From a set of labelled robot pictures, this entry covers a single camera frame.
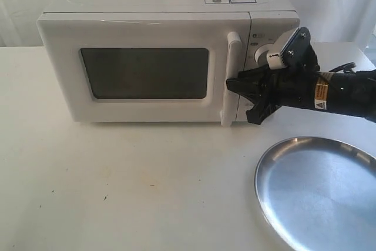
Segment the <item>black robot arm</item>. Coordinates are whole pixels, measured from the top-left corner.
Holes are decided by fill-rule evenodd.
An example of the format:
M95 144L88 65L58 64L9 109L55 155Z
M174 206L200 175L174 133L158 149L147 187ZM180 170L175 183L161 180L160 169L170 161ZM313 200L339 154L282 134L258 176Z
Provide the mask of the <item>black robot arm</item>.
M375 122L375 71L321 72L311 45L286 50L287 67L241 71L227 89L253 104L248 123L259 125L282 106L365 118Z

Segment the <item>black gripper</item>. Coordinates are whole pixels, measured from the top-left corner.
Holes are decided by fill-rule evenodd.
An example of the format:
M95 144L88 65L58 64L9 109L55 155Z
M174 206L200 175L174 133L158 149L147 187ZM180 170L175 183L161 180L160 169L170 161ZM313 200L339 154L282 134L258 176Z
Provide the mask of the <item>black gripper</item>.
M315 97L319 81L320 66L314 52L309 61L298 63L294 68L241 71L236 78L227 79L226 86L253 104L246 110L248 123L261 125L279 106L319 111L320 100Z

